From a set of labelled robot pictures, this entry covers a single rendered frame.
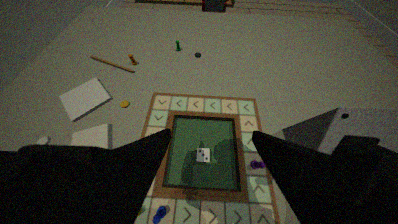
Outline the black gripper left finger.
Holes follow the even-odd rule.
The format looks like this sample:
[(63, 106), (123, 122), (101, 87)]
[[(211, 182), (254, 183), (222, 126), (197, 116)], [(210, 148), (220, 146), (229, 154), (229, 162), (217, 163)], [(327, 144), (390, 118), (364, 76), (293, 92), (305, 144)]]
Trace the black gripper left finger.
[(37, 179), (88, 181), (106, 224), (134, 224), (168, 149), (164, 129), (115, 149), (31, 144), (43, 169)]

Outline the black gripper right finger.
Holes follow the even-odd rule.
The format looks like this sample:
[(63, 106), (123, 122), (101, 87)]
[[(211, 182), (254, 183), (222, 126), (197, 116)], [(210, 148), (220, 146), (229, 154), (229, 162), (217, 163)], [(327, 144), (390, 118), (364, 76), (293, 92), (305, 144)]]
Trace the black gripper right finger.
[(398, 177), (398, 154), (324, 154), (253, 131), (252, 141), (301, 224), (351, 224), (383, 177)]

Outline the purple pawn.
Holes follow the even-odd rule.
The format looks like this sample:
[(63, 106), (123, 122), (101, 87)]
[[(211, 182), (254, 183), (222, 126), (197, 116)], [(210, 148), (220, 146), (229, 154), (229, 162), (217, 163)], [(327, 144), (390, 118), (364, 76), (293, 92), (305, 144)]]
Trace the purple pawn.
[(252, 161), (251, 167), (253, 169), (259, 169), (259, 168), (264, 169), (266, 167), (266, 165), (264, 162)]

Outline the grey die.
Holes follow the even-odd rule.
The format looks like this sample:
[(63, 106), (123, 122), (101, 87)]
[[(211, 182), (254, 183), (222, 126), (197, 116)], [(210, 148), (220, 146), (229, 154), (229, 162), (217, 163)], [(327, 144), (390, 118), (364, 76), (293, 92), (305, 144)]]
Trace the grey die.
[(210, 148), (197, 148), (196, 162), (210, 162)]

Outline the blue pawn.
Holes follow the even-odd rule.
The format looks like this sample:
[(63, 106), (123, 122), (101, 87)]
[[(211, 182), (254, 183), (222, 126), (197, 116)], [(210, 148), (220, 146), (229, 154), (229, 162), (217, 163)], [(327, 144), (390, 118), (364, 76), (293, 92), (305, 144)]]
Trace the blue pawn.
[(160, 222), (160, 219), (163, 218), (165, 214), (166, 214), (166, 207), (162, 205), (157, 209), (156, 214), (153, 216), (152, 219), (153, 224), (158, 224)]

